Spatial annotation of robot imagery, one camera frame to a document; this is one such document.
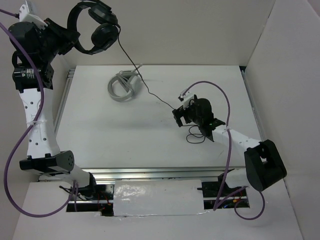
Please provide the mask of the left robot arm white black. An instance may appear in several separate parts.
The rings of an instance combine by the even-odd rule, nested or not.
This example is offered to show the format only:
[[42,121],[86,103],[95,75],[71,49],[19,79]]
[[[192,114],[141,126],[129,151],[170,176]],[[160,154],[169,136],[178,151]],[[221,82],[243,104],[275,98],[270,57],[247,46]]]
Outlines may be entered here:
[[98,195],[92,173],[75,164],[72,151],[61,151],[53,120],[53,75],[51,62],[76,44],[80,34],[68,30],[51,19],[43,28],[31,21],[21,21],[8,29],[15,51],[12,54],[12,79],[23,102],[28,129],[26,159],[20,169],[40,176],[56,177],[67,183],[78,183],[78,191],[86,199]]

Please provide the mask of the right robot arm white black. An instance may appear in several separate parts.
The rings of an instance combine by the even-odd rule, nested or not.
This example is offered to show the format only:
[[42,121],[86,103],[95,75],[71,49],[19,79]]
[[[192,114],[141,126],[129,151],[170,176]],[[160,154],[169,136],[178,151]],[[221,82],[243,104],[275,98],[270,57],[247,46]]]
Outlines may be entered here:
[[262,192],[287,176],[287,169],[273,141],[253,139],[228,129],[226,123],[214,117],[210,101],[205,98],[194,95],[179,100],[182,106],[172,111],[179,127],[183,126],[181,118],[184,118],[187,124],[198,126],[208,140],[225,146],[231,143],[231,148],[244,159],[245,168],[230,170],[217,184],[220,194],[228,196],[239,187],[253,187]]

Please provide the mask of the black headphones with cable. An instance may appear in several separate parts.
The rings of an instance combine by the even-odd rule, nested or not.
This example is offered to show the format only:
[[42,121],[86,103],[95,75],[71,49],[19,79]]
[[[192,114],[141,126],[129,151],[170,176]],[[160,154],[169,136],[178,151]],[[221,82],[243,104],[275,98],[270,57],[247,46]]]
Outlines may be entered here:
[[[133,70],[138,67],[134,63],[134,61],[130,58],[129,54],[125,51],[124,47],[120,42],[120,34],[121,34],[121,26],[119,24],[117,16],[113,13],[112,8],[107,4],[103,3],[100,0],[81,0],[77,3],[70,11],[68,18],[67,18],[67,29],[78,31],[78,18],[83,10],[87,10],[88,15],[98,23],[98,27],[94,30],[91,34],[91,42],[93,47],[91,49],[85,49],[80,41],[78,40],[76,45],[74,46],[77,51],[85,55],[95,55],[101,52],[106,51],[109,49],[115,42],[118,42],[121,50],[129,59],[131,64],[133,65]],[[140,70],[138,69],[138,74],[142,77],[142,82],[144,85],[146,84],[145,80],[143,79]],[[113,84],[114,92],[119,95],[125,95],[126,91],[119,83]],[[176,108],[173,108],[168,102],[162,100],[159,96],[152,93],[149,88],[147,91],[150,95],[156,97],[160,102],[169,106],[172,111]],[[198,127],[193,123],[190,126],[191,128]],[[195,135],[196,138],[206,138],[204,137],[201,132]]]

